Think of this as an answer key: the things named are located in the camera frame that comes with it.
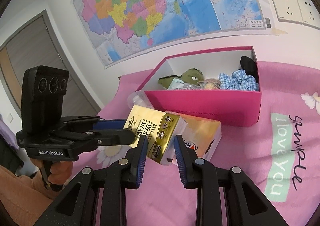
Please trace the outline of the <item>orange sleeve forearm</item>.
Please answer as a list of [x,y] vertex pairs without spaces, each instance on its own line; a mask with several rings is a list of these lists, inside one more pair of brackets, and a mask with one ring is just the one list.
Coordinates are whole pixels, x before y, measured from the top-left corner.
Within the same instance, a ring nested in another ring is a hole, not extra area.
[[1,167],[1,202],[18,225],[33,225],[58,195],[45,187],[39,171],[33,178],[18,177]]

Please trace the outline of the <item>left hand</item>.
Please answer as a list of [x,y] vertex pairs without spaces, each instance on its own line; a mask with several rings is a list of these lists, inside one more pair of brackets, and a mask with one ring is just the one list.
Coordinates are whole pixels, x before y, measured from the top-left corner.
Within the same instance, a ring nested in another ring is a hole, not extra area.
[[49,199],[54,199],[62,190],[63,185],[69,180],[73,171],[73,163],[62,161],[50,167],[48,180],[43,179],[39,170],[32,179],[33,188]]

